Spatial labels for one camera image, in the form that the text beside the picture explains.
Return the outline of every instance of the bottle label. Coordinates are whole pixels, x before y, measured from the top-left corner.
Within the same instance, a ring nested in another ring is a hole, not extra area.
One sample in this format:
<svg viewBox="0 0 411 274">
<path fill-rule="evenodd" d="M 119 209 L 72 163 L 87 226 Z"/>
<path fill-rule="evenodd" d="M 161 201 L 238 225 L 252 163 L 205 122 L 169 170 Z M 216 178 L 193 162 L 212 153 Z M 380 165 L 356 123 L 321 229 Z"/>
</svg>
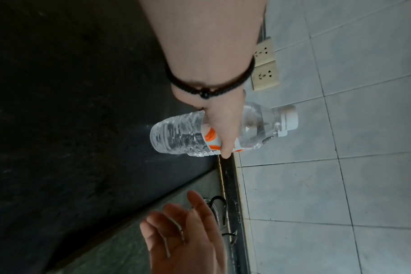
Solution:
<svg viewBox="0 0 411 274">
<path fill-rule="evenodd" d="M 210 124 L 206 121 L 203 121 L 201 125 L 201 134 L 204 138 L 205 143 L 209 147 L 211 151 L 213 151 L 214 155 L 220 154 L 220 146 L 222 144 L 219 136 L 216 134 L 216 131 L 210 126 Z M 244 150 L 249 150 L 252 148 L 243 148 L 240 145 L 238 138 L 234 142 L 234 149 L 233 152 L 240 152 Z"/>
</svg>

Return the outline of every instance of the forearm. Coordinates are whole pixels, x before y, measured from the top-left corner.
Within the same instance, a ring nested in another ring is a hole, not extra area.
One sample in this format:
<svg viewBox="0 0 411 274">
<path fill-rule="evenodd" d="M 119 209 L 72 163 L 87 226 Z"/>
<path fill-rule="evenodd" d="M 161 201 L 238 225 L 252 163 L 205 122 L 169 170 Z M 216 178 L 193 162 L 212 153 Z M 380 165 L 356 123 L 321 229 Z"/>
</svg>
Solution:
<svg viewBox="0 0 411 274">
<path fill-rule="evenodd" d="M 172 73 L 218 87 L 249 66 L 266 0 L 140 0 Z"/>
</svg>

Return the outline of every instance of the beige outlet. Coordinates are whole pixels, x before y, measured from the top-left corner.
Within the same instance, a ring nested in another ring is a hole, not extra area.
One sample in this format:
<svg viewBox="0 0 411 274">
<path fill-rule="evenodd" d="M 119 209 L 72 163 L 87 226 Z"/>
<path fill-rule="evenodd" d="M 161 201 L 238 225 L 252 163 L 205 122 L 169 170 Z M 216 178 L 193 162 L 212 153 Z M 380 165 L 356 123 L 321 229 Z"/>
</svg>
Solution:
<svg viewBox="0 0 411 274">
<path fill-rule="evenodd" d="M 276 61 L 258 66 L 252 72 L 252 86 L 255 91 L 273 87 L 279 84 Z"/>
<path fill-rule="evenodd" d="M 275 61 L 275 54 L 273 52 L 272 39 L 269 37 L 263 42 L 257 44 L 255 48 L 255 66 L 260 66 L 265 63 Z"/>
</svg>

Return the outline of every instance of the water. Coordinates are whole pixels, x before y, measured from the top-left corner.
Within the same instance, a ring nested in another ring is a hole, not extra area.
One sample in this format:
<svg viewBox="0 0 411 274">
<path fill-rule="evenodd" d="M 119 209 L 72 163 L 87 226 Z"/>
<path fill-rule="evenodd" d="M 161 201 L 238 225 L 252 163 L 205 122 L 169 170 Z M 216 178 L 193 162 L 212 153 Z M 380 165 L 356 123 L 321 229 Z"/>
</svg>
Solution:
<svg viewBox="0 0 411 274">
<path fill-rule="evenodd" d="M 236 140 L 234 151 L 257 149 L 273 137 L 285 136 L 287 130 L 297 128 L 297 113 L 295 126 L 289 123 L 288 119 L 285 121 L 286 117 L 294 116 L 294 113 L 296 113 L 294 106 L 269 109 L 246 102 L 240 135 Z M 219 137 L 216 136 L 212 141 L 207 139 L 208 142 L 204 138 L 210 130 L 204 111 L 196 111 L 170 117 L 157 123 L 151 129 L 150 140 L 154 149 L 160 153 L 187 153 L 197 157 L 218 155 L 220 154 Z"/>
</svg>

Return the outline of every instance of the black beaded bracelet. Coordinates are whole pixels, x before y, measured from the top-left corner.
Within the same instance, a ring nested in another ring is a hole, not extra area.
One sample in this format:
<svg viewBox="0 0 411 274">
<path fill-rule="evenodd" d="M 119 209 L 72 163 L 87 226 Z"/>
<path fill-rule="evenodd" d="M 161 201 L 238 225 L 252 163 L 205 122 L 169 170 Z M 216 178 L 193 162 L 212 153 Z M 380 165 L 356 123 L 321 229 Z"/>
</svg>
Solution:
<svg viewBox="0 0 411 274">
<path fill-rule="evenodd" d="M 238 86 L 242 85 L 251 76 L 254 68 L 255 68 L 255 59 L 254 57 L 252 57 L 252 61 L 249 64 L 248 69 L 245 72 L 243 72 L 243 74 L 239 78 L 237 78 L 234 82 L 229 83 L 221 88 L 217 88 L 216 90 L 213 90 L 213 91 L 211 91 L 210 88 L 203 87 L 203 88 L 197 89 L 197 88 L 194 88 L 194 87 L 191 87 L 185 84 L 184 82 L 182 82 L 180 79 L 178 79 L 177 77 L 173 75 L 173 73 L 169 69 L 168 63 L 166 63 L 165 71 L 166 71 L 166 76 L 168 77 L 169 81 L 173 83 L 177 88 L 182 89 L 186 92 L 189 92 L 190 94 L 199 95 L 204 99 L 208 99 L 213 96 L 219 96 L 221 94 L 227 93 L 228 91 L 231 91 L 237 88 Z"/>
</svg>

